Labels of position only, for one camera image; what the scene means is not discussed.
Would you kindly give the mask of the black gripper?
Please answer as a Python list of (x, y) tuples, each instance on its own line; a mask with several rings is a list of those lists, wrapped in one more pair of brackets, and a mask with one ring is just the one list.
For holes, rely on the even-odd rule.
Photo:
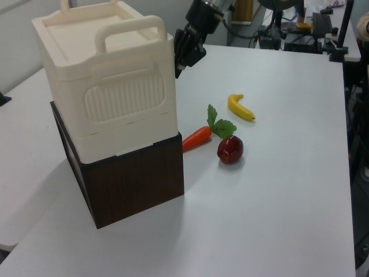
[(208, 34), (215, 32), (223, 17), (224, 12), (208, 1), (192, 2), (185, 17), (187, 25), (184, 30), (177, 29), (175, 32), (175, 78), (179, 78), (186, 66), (194, 66), (206, 55), (205, 39)]

